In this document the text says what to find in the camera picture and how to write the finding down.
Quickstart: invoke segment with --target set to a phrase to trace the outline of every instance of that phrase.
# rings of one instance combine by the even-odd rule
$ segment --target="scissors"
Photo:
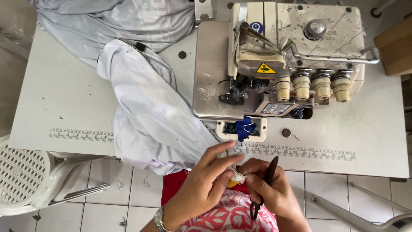
[[[269,167],[267,168],[265,175],[263,176],[263,180],[269,185],[272,184],[273,175],[275,174],[276,167],[278,166],[278,161],[279,161],[279,156],[275,156],[275,158],[272,159],[272,162],[270,162]],[[253,201],[250,204],[250,218],[252,220],[256,220],[256,218],[258,217],[258,211],[260,207],[263,205],[263,203],[265,202],[265,200],[260,194],[259,194],[259,197],[260,197],[260,204],[256,203],[255,201]]]

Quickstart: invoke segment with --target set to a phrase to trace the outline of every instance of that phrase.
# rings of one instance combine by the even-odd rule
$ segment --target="left hand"
[[[228,141],[205,151],[176,195],[164,205],[163,223],[166,229],[175,230],[187,220],[216,206],[234,175],[233,171],[226,170],[227,167],[243,160],[243,155],[216,156],[234,145],[234,141]]]

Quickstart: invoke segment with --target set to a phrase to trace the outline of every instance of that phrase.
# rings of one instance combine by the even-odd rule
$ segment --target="right hand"
[[[302,217],[302,210],[283,168],[276,168],[271,184],[262,180],[269,164],[267,161],[251,158],[238,168],[239,173],[248,174],[246,182],[250,200],[259,204],[260,194],[265,200],[266,208],[275,215],[289,219]]]

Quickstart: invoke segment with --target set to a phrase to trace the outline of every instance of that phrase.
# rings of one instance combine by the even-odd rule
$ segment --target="red garment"
[[[160,201],[160,204],[162,206],[165,205],[178,192],[183,182],[186,180],[186,177],[188,174],[189,174],[189,171],[181,170],[180,172],[163,176],[162,199]],[[234,187],[230,189],[237,190],[246,195],[249,195],[246,182],[244,182],[241,185],[235,185]]]

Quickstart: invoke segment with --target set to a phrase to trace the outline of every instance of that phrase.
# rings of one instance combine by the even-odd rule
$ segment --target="wristwatch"
[[[163,206],[156,211],[153,217],[154,227],[160,232],[177,232],[179,229],[176,230],[166,230],[163,224]]]

